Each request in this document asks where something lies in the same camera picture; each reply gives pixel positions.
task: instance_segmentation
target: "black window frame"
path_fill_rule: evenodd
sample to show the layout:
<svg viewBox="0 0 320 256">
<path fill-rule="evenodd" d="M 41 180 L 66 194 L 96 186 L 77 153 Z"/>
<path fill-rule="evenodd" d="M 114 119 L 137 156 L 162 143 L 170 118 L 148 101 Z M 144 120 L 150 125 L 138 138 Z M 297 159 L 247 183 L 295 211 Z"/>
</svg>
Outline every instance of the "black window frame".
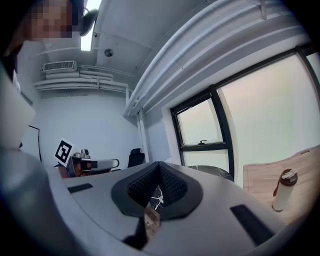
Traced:
<svg viewBox="0 0 320 256">
<path fill-rule="evenodd" d="M 296 46 L 293 49 L 287 50 L 285 52 L 282 52 L 280 54 L 277 54 L 275 56 L 272 56 L 270 58 L 267 58 L 257 64 L 254 64 L 248 68 L 245 68 L 226 79 L 221 80 L 220 82 L 216 84 L 210 85 L 205 90 L 199 92 L 198 94 L 192 96 L 191 98 L 185 100 L 184 102 L 180 103 L 179 105 L 173 107 L 170 109 L 172 120 L 173 120 L 173 126 L 175 130 L 175 135 L 178 143 L 179 153 L 180 153 L 180 159 L 181 164 L 185 166 L 185 160 L 183 156 L 183 152 L 195 152 L 195 151 L 216 151 L 216 150 L 224 150 L 226 149 L 228 152 L 228 163 L 229 163 L 229 173 L 232 176 L 232 179 L 234 180 L 235 177 L 235 161 L 234 161 L 234 151 L 233 151 L 233 144 L 232 144 L 232 138 L 230 133 L 230 128 L 227 120 L 227 116 L 225 113 L 225 110 L 223 108 L 223 105 L 221 103 L 220 97 L 218 95 L 218 89 L 226 86 L 233 81 L 236 81 L 240 78 L 243 78 L 255 71 L 258 71 L 266 66 L 269 66 L 273 63 L 276 63 L 278 61 L 281 61 L 285 58 L 288 58 L 293 55 L 298 55 L 300 58 L 302 64 L 305 67 L 305 70 L 307 71 L 309 77 L 311 78 L 313 85 L 316 89 L 317 97 L 320 100 L 320 83 L 317 78 L 317 75 L 312 68 L 309 60 L 307 59 L 308 55 L 311 55 L 313 53 L 316 53 L 316 48 L 311 44 L 307 43 L 304 45 Z M 178 121 L 178 115 L 182 112 L 206 101 L 206 100 L 212 100 L 212 103 L 214 105 L 214 109 L 216 111 L 216 115 L 218 117 L 218 122 L 220 125 L 221 133 L 223 142 L 217 142 L 217 143 L 210 143 L 210 144 L 204 144 L 204 145 L 183 145 L 183 139 L 181 135 L 181 130 L 179 126 Z"/>
</svg>

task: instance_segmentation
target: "window handle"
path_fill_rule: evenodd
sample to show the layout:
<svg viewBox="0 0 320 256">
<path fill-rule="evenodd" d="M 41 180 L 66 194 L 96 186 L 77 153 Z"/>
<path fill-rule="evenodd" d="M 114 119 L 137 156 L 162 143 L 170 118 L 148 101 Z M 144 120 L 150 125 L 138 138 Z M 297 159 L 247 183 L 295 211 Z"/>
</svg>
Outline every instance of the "window handle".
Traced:
<svg viewBox="0 0 320 256">
<path fill-rule="evenodd" d="M 204 144 L 206 144 L 204 142 L 207 142 L 207 141 L 208 141 L 207 139 L 200 140 L 200 143 L 198 145 L 204 145 Z"/>
</svg>

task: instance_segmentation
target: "ceiling light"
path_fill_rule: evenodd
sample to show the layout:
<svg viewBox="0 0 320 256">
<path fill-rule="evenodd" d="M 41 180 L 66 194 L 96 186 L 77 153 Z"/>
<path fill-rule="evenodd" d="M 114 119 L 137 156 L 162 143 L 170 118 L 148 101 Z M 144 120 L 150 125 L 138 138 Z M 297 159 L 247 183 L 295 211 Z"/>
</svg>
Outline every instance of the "ceiling light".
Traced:
<svg viewBox="0 0 320 256">
<path fill-rule="evenodd" d="M 90 11 L 92 9 L 99 10 L 100 4 L 102 0 L 88 0 L 86 4 L 86 8 Z M 81 37 L 81 51 L 91 51 L 92 47 L 92 35 L 94 32 L 96 22 L 93 23 L 92 28 L 90 29 L 89 33 L 85 36 Z"/>
</svg>

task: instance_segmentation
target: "person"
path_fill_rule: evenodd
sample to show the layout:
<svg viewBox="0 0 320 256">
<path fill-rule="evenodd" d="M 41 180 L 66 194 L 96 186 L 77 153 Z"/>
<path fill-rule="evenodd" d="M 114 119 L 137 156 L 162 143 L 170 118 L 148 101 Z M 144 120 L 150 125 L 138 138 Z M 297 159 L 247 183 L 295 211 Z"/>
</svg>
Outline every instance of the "person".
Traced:
<svg viewBox="0 0 320 256">
<path fill-rule="evenodd" d="M 72 32 L 84 36 L 98 15 L 95 10 L 96 15 L 84 16 L 84 0 L 9 0 L 1 3 L 1 9 L 11 15 L 0 15 L 0 58 L 18 91 L 17 56 L 25 41 L 71 38 Z"/>
</svg>

